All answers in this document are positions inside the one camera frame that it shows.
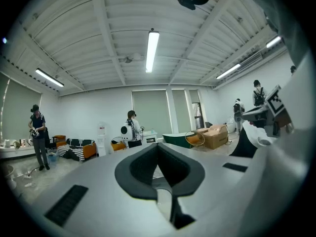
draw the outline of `floor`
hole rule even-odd
[[[231,133],[229,134],[229,142],[227,145],[222,145],[214,150],[204,146],[192,149],[205,152],[207,154],[229,155],[234,151],[237,143],[238,135],[236,133]],[[9,160],[6,161],[5,164],[12,165],[15,169],[11,175],[11,178],[13,178],[17,184],[16,189],[14,189],[15,195],[27,204],[32,204],[45,189],[49,186],[53,186],[63,176],[73,171],[83,163],[58,157],[57,164],[53,162],[50,163],[50,170],[44,169],[41,172],[39,172],[38,169],[34,170],[31,174],[31,179],[28,179],[27,175],[39,166],[35,156]],[[154,172],[154,178],[159,177],[163,177],[163,174],[159,167],[157,167]],[[166,219],[168,219],[171,209],[171,194],[169,192],[165,190],[158,190],[158,207]]]

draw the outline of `cardboard box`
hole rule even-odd
[[[203,136],[204,146],[210,149],[216,149],[228,142],[228,130],[224,124],[211,126]]]
[[[197,132],[199,133],[205,133],[205,132],[208,132],[208,128],[201,128],[201,129],[198,129]]]

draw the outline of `ceiling light fixture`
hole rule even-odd
[[[146,73],[151,73],[153,71],[159,36],[160,36],[159,32],[154,31],[153,28],[149,32],[147,57],[146,57]]]
[[[236,64],[235,66],[233,66],[231,69],[228,69],[226,72],[223,72],[220,76],[218,76],[216,79],[220,79],[223,78],[224,76],[230,74],[231,72],[233,72],[235,69],[239,68],[240,64]]]
[[[46,78],[47,80],[50,80],[54,84],[56,84],[56,85],[58,85],[60,87],[64,87],[64,85],[61,82],[59,82],[55,78],[51,77],[49,74],[45,73],[43,70],[36,69],[35,72],[38,73],[39,75],[41,75],[42,77]]]
[[[270,48],[271,46],[278,43],[282,38],[280,36],[275,37],[272,41],[267,43],[267,48]]]

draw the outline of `sofa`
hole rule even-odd
[[[57,153],[59,156],[84,161],[97,153],[94,140],[67,139],[57,142]]]

